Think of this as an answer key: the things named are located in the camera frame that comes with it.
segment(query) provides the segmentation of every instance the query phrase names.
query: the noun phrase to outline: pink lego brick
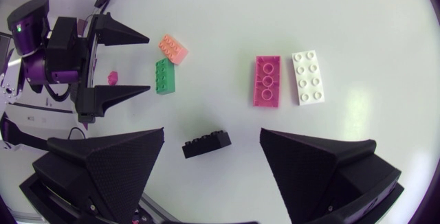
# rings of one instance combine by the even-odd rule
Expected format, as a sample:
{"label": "pink lego brick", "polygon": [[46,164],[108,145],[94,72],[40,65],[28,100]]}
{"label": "pink lego brick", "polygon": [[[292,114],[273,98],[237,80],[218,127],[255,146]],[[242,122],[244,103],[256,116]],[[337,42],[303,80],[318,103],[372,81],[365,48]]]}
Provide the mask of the pink lego brick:
{"label": "pink lego brick", "polygon": [[188,53],[188,50],[186,50],[185,47],[168,34],[166,34],[162,41],[160,41],[159,48],[165,56],[176,65],[180,64]]}
{"label": "pink lego brick", "polygon": [[280,56],[257,56],[255,60],[255,107],[278,107]]}
{"label": "pink lego brick", "polygon": [[110,72],[109,76],[107,76],[107,80],[110,86],[116,85],[118,82],[118,73],[116,71]]}

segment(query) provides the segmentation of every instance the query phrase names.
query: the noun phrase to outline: white table surface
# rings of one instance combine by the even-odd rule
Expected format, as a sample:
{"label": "white table surface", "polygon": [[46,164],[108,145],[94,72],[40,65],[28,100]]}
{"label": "white table surface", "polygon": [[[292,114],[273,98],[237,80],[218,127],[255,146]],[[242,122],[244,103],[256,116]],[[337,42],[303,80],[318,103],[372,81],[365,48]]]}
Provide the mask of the white table surface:
{"label": "white table surface", "polygon": [[[94,135],[165,127],[145,192],[181,221],[290,223],[259,144],[260,128],[341,140],[375,139],[402,171],[404,193],[382,223],[406,223],[439,149],[440,31],[429,0],[112,0],[112,17],[148,45],[98,48],[95,84],[152,90],[109,109]],[[164,34],[189,54],[176,92],[157,95]],[[315,49],[325,103],[298,106],[292,52]],[[252,106],[257,55],[281,55],[280,107]],[[232,145],[184,159],[184,142],[223,129]]]}

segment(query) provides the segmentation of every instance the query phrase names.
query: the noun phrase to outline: orange lego brick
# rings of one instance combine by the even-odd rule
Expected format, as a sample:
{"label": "orange lego brick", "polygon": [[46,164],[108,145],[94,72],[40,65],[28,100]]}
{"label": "orange lego brick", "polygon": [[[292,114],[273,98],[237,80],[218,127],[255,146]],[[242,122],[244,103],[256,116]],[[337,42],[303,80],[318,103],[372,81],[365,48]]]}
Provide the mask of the orange lego brick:
{"label": "orange lego brick", "polygon": [[186,50],[185,47],[168,34],[166,34],[162,41],[160,41],[159,48],[165,56],[176,65],[180,64],[188,53],[188,50]]}

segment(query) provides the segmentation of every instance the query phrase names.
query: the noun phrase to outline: white lego brick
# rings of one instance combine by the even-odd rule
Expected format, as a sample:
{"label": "white lego brick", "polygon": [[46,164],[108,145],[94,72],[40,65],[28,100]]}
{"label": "white lego brick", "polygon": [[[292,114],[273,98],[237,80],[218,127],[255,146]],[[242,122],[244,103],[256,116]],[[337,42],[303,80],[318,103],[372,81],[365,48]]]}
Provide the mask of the white lego brick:
{"label": "white lego brick", "polygon": [[292,53],[300,105],[324,102],[324,88],[314,50]]}

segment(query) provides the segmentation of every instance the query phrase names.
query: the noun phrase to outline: green lego brick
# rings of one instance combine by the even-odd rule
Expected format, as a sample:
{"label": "green lego brick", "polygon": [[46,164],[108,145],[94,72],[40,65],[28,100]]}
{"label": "green lego brick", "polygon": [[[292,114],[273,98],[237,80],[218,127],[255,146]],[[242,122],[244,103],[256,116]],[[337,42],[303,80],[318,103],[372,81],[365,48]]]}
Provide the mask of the green lego brick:
{"label": "green lego brick", "polygon": [[156,63],[156,93],[168,94],[176,90],[174,82],[174,64],[164,58]]}

